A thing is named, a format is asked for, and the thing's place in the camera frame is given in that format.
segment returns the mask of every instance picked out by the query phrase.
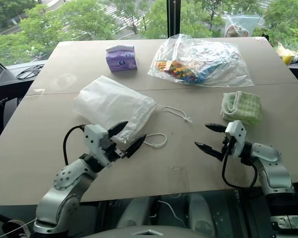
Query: white drawstring bag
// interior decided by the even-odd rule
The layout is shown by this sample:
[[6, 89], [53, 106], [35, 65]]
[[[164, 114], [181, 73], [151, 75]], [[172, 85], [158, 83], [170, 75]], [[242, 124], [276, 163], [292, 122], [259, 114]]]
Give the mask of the white drawstring bag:
[[[134, 139], [135, 135], [147, 123], [156, 106], [157, 103], [152, 98], [105, 76], [101, 76], [87, 85], [74, 98], [74, 110], [93, 124], [100, 124], [105, 129], [127, 120], [128, 124], [116, 135], [116, 139], [122, 143], [128, 143]], [[182, 112], [175, 108], [166, 108]], [[184, 116], [173, 111], [170, 112], [184, 118], [186, 121], [191, 121], [184, 112], [182, 112]], [[165, 143], [166, 139], [162, 144], [146, 144], [154, 148], [160, 148]]]

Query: drawstring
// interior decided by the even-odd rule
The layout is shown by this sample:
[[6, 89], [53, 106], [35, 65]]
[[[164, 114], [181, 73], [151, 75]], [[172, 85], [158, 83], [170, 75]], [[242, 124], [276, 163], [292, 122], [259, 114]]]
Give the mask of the drawstring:
[[149, 142], [144, 141], [144, 144], [146, 144], [148, 146], [151, 146], [154, 149], [158, 149], [158, 148], [163, 147], [167, 143], [167, 136], [165, 134], [163, 134], [163, 133], [150, 134], [150, 135], [147, 135], [146, 138], [148, 138], [150, 136], [155, 136], [155, 135], [162, 135], [162, 136], [164, 136], [164, 138], [165, 138], [164, 141], [162, 143], [160, 143], [160, 144], [151, 144]]
[[172, 114], [175, 114], [175, 115], [177, 115], [178, 117], [183, 118], [185, 121], [192, 122], [191, 118], [189, 118], [189, 117], [187, 116], [187, 114], [186, 114], [184, 111], [182, 111], [182, 110], [180, 110], [180, 109], [177, 109], [177, 108], [168, 107], [168, 106], [164, 106], [164, 107], [183, 113], [184, 116], [183, 116], [183, 115], [180, 115], [180, 114], [178, 114], [178, 113], [175, 113], [175, 112], [173, 112], [173, 111], [171, 111], [171, 110], [168, 110], [168, 111], [171, 112]]

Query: table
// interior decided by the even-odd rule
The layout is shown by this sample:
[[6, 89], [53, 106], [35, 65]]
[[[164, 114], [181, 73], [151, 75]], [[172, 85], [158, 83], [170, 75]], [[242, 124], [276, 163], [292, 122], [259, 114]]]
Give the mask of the table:
[[[125, 72], [124, 78], [120, 78], [123, 72], [110, 73], [102, 57], [103, 47], [121, 44], [121, 41], [61, 43], [0, 137], [0, 205], [37, 204], [48, 191], [54, 174], [64, 166], [64, 135], [74, 125], [89, 123], [73, 111], [73, 99], [82, 87], [100, 74], [137, 89], [158, 104], [184, 110], [193, 123], [185, 123], [164, 109], [155, 111], [142, 132], [165, 133], [168, 137], [166, 146], [152, 149], [143, 145], [133, 157], [116, 161], [110, 169], [99, 174], [82, 201], [229, 189], [221, 178], [221, 162], [200, 151], [193, 142], [221, 148], [223, 134], [206, 129], [204, 124], [227, 124], [220, 116], [223, 93], [237, 90], [259, 95], [264, 110], [262, 122], [257, 127], [246, 127], [247, 140], [280, 149], [292, 180], [298, 181], [298, 82], [266, 41], [256, 38], [217, 40], [239, 45], [256, 86], [203, 88], [148, 76], [147, 68], [162, 40], [126, 41], [126, 44], [135, 45], [140, 60], [139, 70]], [[249, 45], [256, 46], [257, 50], [248, 48]], [[90, 59], [95, 57], [81, 53], [86, 52], [87, 46], [98, 49], [95, 54], [101, 55], [98, 62], [103, 67], [83, 70], [84, 63], [91, 67]], [[255, 55], [256, 51], [271, 61], [259, 61], [261, 57]], [[77, 80], [65, 88], [55, 87], [52, 75], [67, 72], [74, 74]], [[79, 130], [71, 134], [67, 148], [70, 162], [86, 152]], [[230, 159], [227, 168], [230, 182], [247, 186], [252, 176], [251, 168], [239, 160]]]

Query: purple tissue box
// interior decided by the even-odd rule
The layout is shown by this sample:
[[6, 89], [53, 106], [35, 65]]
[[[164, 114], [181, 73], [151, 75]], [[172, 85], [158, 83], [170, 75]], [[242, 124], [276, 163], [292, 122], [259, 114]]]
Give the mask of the purple tissue box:
[[110, 71], [137, 69], [133, 46], [113, 46], [106, 49], [106, 61]]

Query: glass window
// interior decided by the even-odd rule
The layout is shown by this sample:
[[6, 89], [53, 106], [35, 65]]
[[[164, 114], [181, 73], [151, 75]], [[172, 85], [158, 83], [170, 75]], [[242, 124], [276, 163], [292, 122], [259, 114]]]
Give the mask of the glass window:
[[0, 62], [46, 60], [60, 41], [167, 38], [166, 0], [0, 0]]
[[198, 37], [268, 35], [298, 50], [298, 0], [181, 0], [180, 33]]

